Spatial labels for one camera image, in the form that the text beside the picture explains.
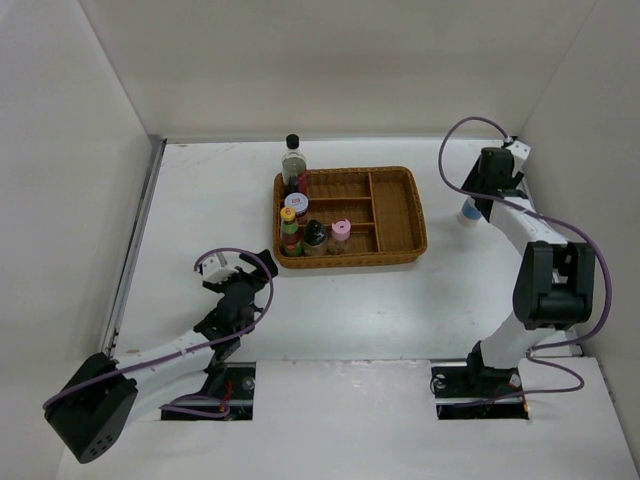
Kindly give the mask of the red green sauce bottle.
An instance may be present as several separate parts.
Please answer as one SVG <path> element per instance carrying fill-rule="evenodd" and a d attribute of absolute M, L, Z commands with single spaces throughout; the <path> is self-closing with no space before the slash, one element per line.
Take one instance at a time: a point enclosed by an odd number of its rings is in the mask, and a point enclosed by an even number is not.
<path fill-rule="evenodd" d="M 280 248 L 287 257 L 299 257 L 303 251 L 302 230 L 292 207 L 280 210 Z"/>

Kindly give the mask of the white blue cylindrical shaker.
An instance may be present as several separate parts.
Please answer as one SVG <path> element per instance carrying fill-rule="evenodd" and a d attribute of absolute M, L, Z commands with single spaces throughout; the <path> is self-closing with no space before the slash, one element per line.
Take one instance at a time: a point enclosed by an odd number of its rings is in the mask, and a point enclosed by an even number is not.
<path fill-rule="evenodd" d="M 458 222 L 467 228 L 474 228 L 481 219 L 482 213 L 477 209 L 475 200 L 467 197 L 457 214 Z"/>

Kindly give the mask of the black cap pepper shaker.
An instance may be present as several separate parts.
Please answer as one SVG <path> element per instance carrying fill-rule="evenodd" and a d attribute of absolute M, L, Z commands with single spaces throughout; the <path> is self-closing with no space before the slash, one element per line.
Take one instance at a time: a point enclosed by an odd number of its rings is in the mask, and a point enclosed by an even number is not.
<path fill-rule="evenodd" d="M 307 256 L 317 257 L 327 254 L 328 235 L 326 227 L 316 219 L 311 219 L 304 228 L 303 252 Z"/>

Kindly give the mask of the small jar white lid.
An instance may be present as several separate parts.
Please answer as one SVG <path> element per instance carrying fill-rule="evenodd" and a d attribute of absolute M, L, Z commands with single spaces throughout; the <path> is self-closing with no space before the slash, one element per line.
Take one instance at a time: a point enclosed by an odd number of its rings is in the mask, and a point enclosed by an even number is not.
<path fill-rule="evenodd" d="M 309 199 L 305 194 L 299 192 L 290 193 L 284 200 L 284 206 L 290 207 L 295 211 L 296 219 L 300 225 L 307 223 Z"/>

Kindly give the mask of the pink cap spice shaker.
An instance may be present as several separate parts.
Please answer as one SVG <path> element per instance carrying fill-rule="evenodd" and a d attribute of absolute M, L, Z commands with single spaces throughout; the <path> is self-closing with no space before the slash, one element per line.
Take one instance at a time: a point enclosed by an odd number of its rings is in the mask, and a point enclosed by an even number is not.
<path fill-rule="evenodd" d="M 346 218 L 337 220 L 331 224 L 331 232 L 328 240 L 328 252 L 331 255 L 342 255 L 348 252 L 351 227 L 351 222 Z"/>

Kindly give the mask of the dark soy sauce bottle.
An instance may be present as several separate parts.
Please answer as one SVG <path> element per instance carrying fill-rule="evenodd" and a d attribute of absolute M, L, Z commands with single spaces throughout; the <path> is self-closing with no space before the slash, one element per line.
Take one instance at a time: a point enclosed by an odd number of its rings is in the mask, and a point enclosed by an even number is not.
<path fill-rule="evenodd" d="M 307 194 L 306 157 L 300 151 L 300 139 L 296 134 L 289 134 L 286 139 L 287 152 L 282 158 L 282 179 L 284 192 Z"/>

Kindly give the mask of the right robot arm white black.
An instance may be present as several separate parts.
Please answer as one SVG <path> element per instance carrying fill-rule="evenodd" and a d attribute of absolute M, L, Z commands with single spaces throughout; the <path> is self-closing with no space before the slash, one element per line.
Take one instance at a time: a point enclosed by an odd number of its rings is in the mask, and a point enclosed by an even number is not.
<path fill-rule="evenodd" d="M 534 210 L 520 188 L 520 159 L 514 147 L 485 147 L 462 186 L 470 194 L 462 214 L 485 219 L 521 255 L 511 313 L 467 356 L 464 384 L 479 396 L 518 389 L 517 368 L 527 351 L 592 313 L 595 252 L 567 239 Z"/>

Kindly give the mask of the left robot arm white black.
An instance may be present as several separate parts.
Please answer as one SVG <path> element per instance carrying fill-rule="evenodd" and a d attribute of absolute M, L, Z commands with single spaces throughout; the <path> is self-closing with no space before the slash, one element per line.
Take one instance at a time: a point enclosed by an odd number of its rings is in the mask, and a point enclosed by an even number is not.
<path fill-rule="evenodd" d="M 118 359 L 93 354 L 45 401 L 45 420 L 79 463 L 98 459 L 129 424 L 154 411 L 186 420 L 229 417 L 240 384 L 228 379 L 226 361 L 266 314 L 256 296 L 274 288 L 278 267 L 269 250 L 233 249 L 246 268 L 229 264 L 228 252 L 214 249 L 195 262 L 203 287 L 219 298 L 194 327 L 152 350 Z"/>

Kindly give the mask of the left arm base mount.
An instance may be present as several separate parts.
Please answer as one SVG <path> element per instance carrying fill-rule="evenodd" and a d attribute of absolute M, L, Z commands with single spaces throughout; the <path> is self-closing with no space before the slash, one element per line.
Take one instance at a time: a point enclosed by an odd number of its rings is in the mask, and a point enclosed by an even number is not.
<path fill-rule="evenodd" d="M 257 365 L 225 363 L 209 367 L 199 391 L 182 396 L 162 409 L 162 421 L 251 421 Z"/>

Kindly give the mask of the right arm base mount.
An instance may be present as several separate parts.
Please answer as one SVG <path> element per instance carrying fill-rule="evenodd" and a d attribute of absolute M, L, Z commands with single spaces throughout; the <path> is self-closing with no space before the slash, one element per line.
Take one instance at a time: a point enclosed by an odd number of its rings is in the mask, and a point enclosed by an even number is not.
<path fill-rule="evenodd" d="M 518 368 L 486 367 L 478 349 L 462 360 L 431 365 L 430 390 L 439 420 L 528 420 Z"/>

